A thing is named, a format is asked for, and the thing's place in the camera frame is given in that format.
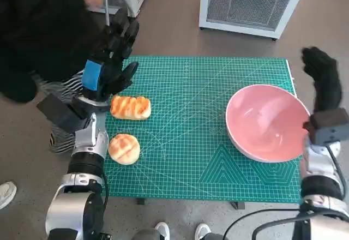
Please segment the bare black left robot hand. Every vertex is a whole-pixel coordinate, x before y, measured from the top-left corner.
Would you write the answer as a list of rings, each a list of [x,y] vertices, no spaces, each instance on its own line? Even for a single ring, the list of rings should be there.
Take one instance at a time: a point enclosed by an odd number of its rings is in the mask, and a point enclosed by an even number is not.
[[[82,94],[94,101],[106,101],[132,84],[139,66],[128,59],[139,32],[139,23],[128,20],[126,9],[119,9],[97,39],[82,74]]]

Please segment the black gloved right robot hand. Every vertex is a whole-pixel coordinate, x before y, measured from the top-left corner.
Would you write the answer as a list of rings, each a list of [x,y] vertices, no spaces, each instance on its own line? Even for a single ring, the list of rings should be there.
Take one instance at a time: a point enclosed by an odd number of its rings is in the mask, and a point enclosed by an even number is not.
[[[304,72],[314,81],[314,112],[338,108],[342,100],[342,86],[337,60],[313,46],[302,49],[302,61]]]

